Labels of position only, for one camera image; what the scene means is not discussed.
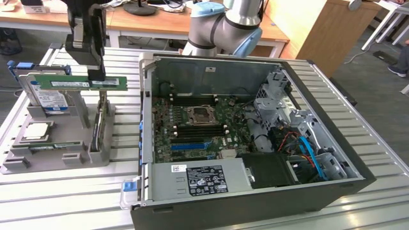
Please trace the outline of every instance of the green circuit board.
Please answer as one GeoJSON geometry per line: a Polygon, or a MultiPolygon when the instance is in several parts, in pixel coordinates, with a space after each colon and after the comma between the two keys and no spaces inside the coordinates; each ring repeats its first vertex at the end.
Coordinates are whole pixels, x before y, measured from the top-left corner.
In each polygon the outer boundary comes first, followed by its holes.
{"type": "Polygon", "coordinates": [[[188,109],[193,106],[172,105],[168,98],[153,98],[154,115],[154,160],[156,163],[176,161],[196,161],[220,159],[222,150],[234,150],[242,154],[252,148],[250,132],[246,120],[237,113],[232,120],[233,112],[240,109],[242,103],[236,103],[232,97],[218,97],[218,103],[212,107],[216,124],[226,125],[229,133],[225,136],[202,137],[206,149],[172,150],[172,139],[176,139],[173,126],[189,126],[188,109]]]}

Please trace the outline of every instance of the shoe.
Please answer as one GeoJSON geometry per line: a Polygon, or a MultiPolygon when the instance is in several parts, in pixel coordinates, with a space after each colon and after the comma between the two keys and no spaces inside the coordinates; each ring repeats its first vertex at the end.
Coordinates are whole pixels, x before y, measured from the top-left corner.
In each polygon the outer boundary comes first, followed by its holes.
{"type": "Polygon", "coordinates": [[[400,76],[401,78],[406,77],[406,72],[408,71],[404,71],[401,69],[398,69],[397,67],[394,66],[388,66],[388,69],[392,73],[394,73],[397,76],[400,76]]]}

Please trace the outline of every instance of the white table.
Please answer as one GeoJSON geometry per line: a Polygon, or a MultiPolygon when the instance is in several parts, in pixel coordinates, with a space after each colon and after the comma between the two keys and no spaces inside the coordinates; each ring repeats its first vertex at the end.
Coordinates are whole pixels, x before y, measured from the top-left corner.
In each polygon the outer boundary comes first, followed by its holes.
{"type": "MultiPolygon", "coordinates": [[[[110,149],[110,164],[106,167],[35,172],[13,175],[0,174],[0,230],[132,230],[129,210],[118,206],[120,188],[124,179],[137,175],[138,168],[138,121],[140,77],[138,55],[148,50],[122,48],[105,49],[108,76],[126,76],[129,91],[108,92],[116,106],[116,134],[110,149]]],[[[73,74],[84,74],[64,49],[49,49],[43,65],[69,64],[73,74]]],[[[354,195],[334,201],[318,212],[221,228],[232,229],[332,229],[352,228],[408,229],[409,225],[409,173],[396,153],[370,128],[328,78],[306,61],[290,60],[298,74],[340,128],[357,154],[362,158],[377,181],[354,195]]],[[[97,92],[84,92],[86,104],[98,100],[97,92]]],[[[297,92],[293,96],[306,108],[297,92]]],[[[9,149],[12,138],[23,124],[28,104],[21,94],[0,127],[0,164],[9,149]]]]}
{"type": "MultiPolygon", "coordinates": [[[[398,14],[397,17],[394,18],[394,20],[392,21],[392,23],[389,24],[388,28],[385,29],[384,33],[380,35],[380,37],[376,39],[377,43],[381,43],[388,35],[388,33],[390,32],[390,30],[394,28],[396,24],[400,22],[401,18],[404,17],[404,15],[409,15],[409,2],[404,3],[402,5],[396,4],[392,1],[385,1],[381,0],[380,2],[377,2],[377,4],[385,8],[386,10],[389,10],[389,13],[386,14],[384,20],[381,21],[381,23],[378,24],[374,32],[372,33],[369,39],[366,40],[364,46],[362,46],[362,50],[366,50],[370,46],[370,44],[373,43],[374,39],[377,38],[377,35],[381,33],[381,30],[384,29],[385,25],[388,24],[389,20],[392,19],[392,17],[394,16],[394,14],[398,14]]],[[[398,39],[402,37],[404,33],[401,33],[401,35],[397,37],[396,41],[393,42],[393,44],[396,45],[398,39]]]]}

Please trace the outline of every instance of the floor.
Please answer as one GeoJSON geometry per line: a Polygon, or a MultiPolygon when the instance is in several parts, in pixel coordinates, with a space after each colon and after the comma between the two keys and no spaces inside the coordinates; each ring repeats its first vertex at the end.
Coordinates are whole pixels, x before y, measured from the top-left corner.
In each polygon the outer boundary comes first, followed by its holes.
{"type": "MultiPolygon", "coordinates": [[[[39,63],[49,44],[63,43],[65,40],[65,33],[57,32],[17,30],[17,35],[23,52],[13,56],[0,56],[0,90],[12,90],[1,86],[17,86],[7,70],[8,60],[39,63]]],[[[350,50],[345,58],[346,61],[361,52],[361,46],[369,35],[370,31],[366,31],[350,50]]],[[[166,46],[166,40],[121,37],[120,44],[125,48],[142,47],[144,49],[170,50],[166,46]]],[[[357,100],[357,110],[409,164],[409,97],[398,92],[409,84],[409,79],[393,75],[386,69],[386,63],[372,56],[372,53],[378,50],[396,58],[398,57],[397,47],[389,43],[374,44],[370,51],[357,56],[349,64],[341,65],[333,77],[357,100]]],[[[0,124],[15,102],[16,97],[12,92],[0,92],[0,124]]]]}

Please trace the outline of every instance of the wooden desk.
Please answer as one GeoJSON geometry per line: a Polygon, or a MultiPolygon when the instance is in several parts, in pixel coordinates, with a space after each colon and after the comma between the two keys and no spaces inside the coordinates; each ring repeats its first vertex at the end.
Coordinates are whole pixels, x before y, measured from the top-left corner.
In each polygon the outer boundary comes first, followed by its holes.
{"type": "MultiPolygon", "coordinates": [[[[189,15],[189,10],[186,10],[184,13],[157,11],[152,16],[134,16],[125,12],[122,7],[116,8],[109,25],[110,46],[118,47],[117,37],[121,35],[186,40],[189,15]]],[[[260,47],[258,49],[269,49],[269,56],[277,58],[289,39],[278,27],[272,25],[266,16],[261,22],[261,29],[262,36],[258,45],[273,48],[260,47]]]]}
{"type": "MultiPolygon", "coordinates": [[[[106,25],[113,12],[106,13],[106,25]]],[[[67,13],[25,13],[21,3],[12,12],[0,12],[0,27],[29,30],[70,32],[67,13]]]]}
{"type": "Polygon", "coordinates": [[[309,59],[332,76],[381,7],[362,2],[356,11],[349,0],[269,0],[266,15],[290,42],[281,58],[309,59]]]}

